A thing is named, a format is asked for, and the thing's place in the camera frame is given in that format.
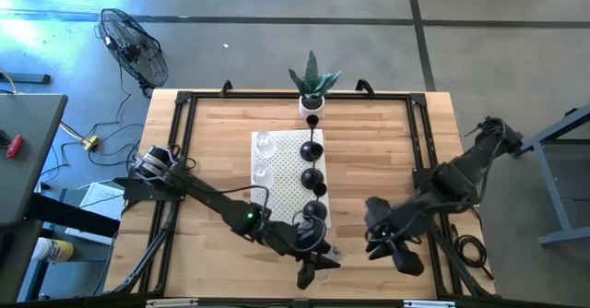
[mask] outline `electric fan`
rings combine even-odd
[[[103,9],[98,29],[112,56],[129,75],[139,81],[139,87],[146,97],[150,97],[148,89],[164,85],[168,79],[168,67],[159,41],[133,18],[120,9]]]

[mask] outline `coiled cable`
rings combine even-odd
[[[481,228],[481,217],[479,216],[478,211],[472,207],[470,207],[469,209],[471,209],[478,217],[479,227]],[[482,269],[490,280],[494,280],[494,277],[491,275],[491,272],[486,268],[486,262],[488,261],[488,250],[486,249],[486,246],[483,245],[480,239],[473,235],[459,235],[459,233],[457,232],[457,228],[454,224],[451,226],[451,228],[453,229],[454,235],[456,237],[456,239],[454,239],[453,242],[453,248],[457,252],[457,255],[459,256],[461,261],[463,261],[463,263],[465,263],[468,267]],[[465,254],[465,249],[468,244],[472,244],[476,248],[476,250],[478,251],[478,258],[473,259]]]

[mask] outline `gray floor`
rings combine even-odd
[[[419,0],[419,5],[427,19],[590,18],[588,0]],[[43,14],[56,19],[65,12],[97,13],[107,6],[151,16],[412,18],[408,0],[0,0],[0,8],[52,11]],[[0,19],[0,66],[13,72],[51,74],[50,86],[19,87],[66,93],[65,121],[81,131],[112,119],[124,96],[118,66],[94,37],[94,25]],[[170,69],[165,88],[220,88],[226,79],[236,88],[292,88],[287,69],[303,67],[313,49],[321,70],[344,69],[339,89],[353,88],[360,77],[381,90],[425,89],[412,26],[146,23],[143,27],[162,43]],[[436,89],[452,93],[461,132],[486,115],[496,115],[531,136],[590,98],[590,48],[585,46],[590,29],[426,28],[425,35]],[[124,87],[134,95],[125,106],[122,125],[143,122],[148,100],[125,73]],[[103,127],[99,135],[119,126]],[[104,149],[116,150],[140,136],[140,128],[130,128],[105,143]],[[66,141],[70,138],[59,132],[53,144]],[[472,139],[463,143],[467,148]],[[76,147],[66,154],[71,167],[52,180],[56,188],[124,173],[124,166],[93,166]],[[48,158],[46,168],[54,162]],[[542,249],[537,243],[539,235],[558,229],[558,221],[534,157],[495,163],[481,213],[502,296],[590,305],[590,244]],[[53,297],[89,294],[97,273],[100,266],[54,267],[48,277],[71,278],[72,284],[57,287],[46,281],[43,292]]]

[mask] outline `glass cup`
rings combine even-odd
[[[275,184],[275,174],[264,164],[256,164],[252,169],[252,183],[270,188]]]
[[[254,149],[263,159],[271,158],[277,152],[277,141],[268,132],[259,132],[254,141]]]
[[[328,252],[328,254],[324,255],[324,257],[329,258],[329,259],[333,260],[334,262],[340,262],[342,260],[343,256],[344,256],[344,254],[342,254],[342,251],[339,250],[335,246],[332,246],[330,248],[330,251]],[[332,277],[332,273],[335,270],[336,269],[332,268],[332,269],[323,269],[323,270],[315,271],[315,280],[321,282],[322,284],[325,284],[328,281],[330,281],[330,278]]]

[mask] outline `black sphere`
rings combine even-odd
[[[309,168],[301,174],[301,184],[307,189],[313,189],[324,182],[324,175],[318,169]]]
[[[322,197],[327,193],[328,187],[325,184],[317,184],[313,187],[313,194],[316,197]]]
[[[324,147],[317,142],[304,142],[299,149],[299,154],[304,160],[313,161],[318,160],[324,153]]]
[[[324,203],[320,201],[309,201],[303,207],[303,216],[304,217],[311,217],[314,215],[315,217],[325,220],[328,215],[328,210],[325,207]]]

